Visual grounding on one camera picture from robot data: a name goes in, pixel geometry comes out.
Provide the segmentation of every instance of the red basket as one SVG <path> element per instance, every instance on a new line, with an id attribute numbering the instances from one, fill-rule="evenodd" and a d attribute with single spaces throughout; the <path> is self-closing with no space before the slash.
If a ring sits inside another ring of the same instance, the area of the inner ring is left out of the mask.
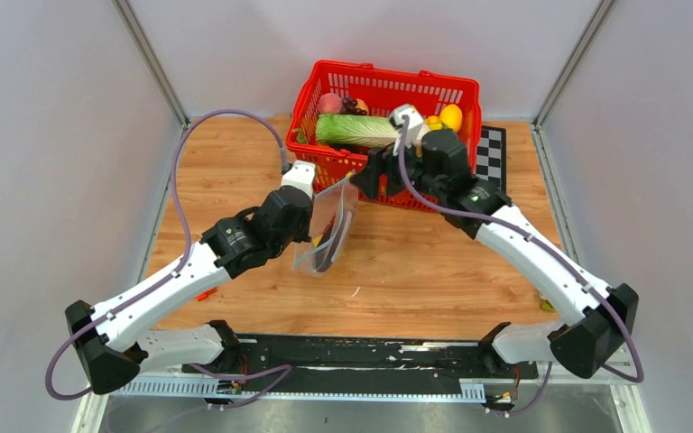
<path id="1" fill-rule="evenodd" d="M 288 150 L 296 159 L 314 162 L 318 176 L 314 189 L 319 192 L 343 179 L 351 170 L 360 171 L 367 156 L 346 150 L 335 150 L 315 142 L 318 121 L 318 100 L 324 93 L 355 97 L 370 107 L 370 115 L 388 116 L 402 104 L 413 104 L 424 115 L 438 115 L 447 104 L 457 104 L 463 112 L 463 125 L 458 138 L 468 148 L 472 170 L 476 166 L 476 145 L 482 129 L 479 108 L 479 83 L 473 79 L 433 74 L 422 70 L 418 74 L 377 69 L 371 63 L 344 63 L 320 60 L 312 68 L 310 79 L 301 88 L 293 108 L 293 122 L 286 137 Z M 298 143 L 299 130 L 307 143 Z M 386 197 L 386 179 L 382 179 L 380 197 L 376 202 L 396 207 L 427 209 L 410 192 L 403 191 Z"/>

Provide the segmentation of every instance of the yellow fruit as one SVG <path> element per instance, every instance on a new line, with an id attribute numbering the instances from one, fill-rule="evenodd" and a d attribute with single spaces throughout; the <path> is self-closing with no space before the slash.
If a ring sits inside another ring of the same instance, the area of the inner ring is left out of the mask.
<path id="1" fill-rule="evenodd" d="M 365 101 L 362 99 L 357 99 L 357 108 L 365 110 L 366 113 L 370 113 L 370 110 L 368 109 L 368 104 L 366 104 Z"/>
<path id="2" fill-rule="evenodd" d="M 464 114 L 457 105 L 450 104 L 439 112 L 439 120 L 457 133 L 461 130 L 461 125 L 464 122 Z"/>

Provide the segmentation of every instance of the floor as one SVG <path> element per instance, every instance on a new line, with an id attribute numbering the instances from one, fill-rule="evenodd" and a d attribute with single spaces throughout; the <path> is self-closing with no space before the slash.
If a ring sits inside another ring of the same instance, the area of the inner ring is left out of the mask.
<path id="1" fill-rule="evenodd" d="M 284 136 L 290 121 L 277 116 L 273 125 Z M 507 130 L 509 196 L 559 244 L 529 124 L 490 125 Z M 279 164 L 273 138 L 254 121 L 221 118 L 201 125 L 177 176 L 193 241 L 219 218 L 261 204 L 280 185 Z M 149 272 L 178 257 L 183 245 L 170 202 Z M 432 213 L 361 203 L 342 256 L 324 277 L 292 272 L 292 256 L 291 247 L 159 327 L 222 318 L 241 332 L 479 338 L 503 321 L 555 318 L 540 309 L 538 292 L 503 258 Z"/>
<path id="2" fill-rule="evenodd" d="M 536 385 L 520 387 L 531 399 Z M 100 433 L 145 431 L 242 431 L 247 433 L 358 433 L 412 431 L 449 433 L 621 433 L 614 400 L 604 385 L 552 385 L 540 406 L 503 419 L 475 404 L 366 401 L 262 400 L 239 410 L 201 410 L 199 399 L 119 397 L 110 399 Z M 167 422 L 188 410 L 197 410 Z"/>

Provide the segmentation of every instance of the checkerboard pattern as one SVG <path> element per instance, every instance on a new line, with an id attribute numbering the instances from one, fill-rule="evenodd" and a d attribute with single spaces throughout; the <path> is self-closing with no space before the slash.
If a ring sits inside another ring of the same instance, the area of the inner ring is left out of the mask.
<path id="1" fill-rule="evenodd" d="M 506 192 L 506 130 L 482 127 L 482 139 L 476 146 L 475 175 Z"/>

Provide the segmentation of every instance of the grapes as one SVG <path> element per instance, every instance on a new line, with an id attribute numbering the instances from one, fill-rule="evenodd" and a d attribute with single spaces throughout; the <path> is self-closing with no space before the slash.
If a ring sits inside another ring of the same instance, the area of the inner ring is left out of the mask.
<path id="1" fill-rule="evenodd" d="M 341 114 L 342 115 L 367 115 L 368 112 L 357 108 L 357 100 L 353 97 L 343 97 L 341 99 Z"/>

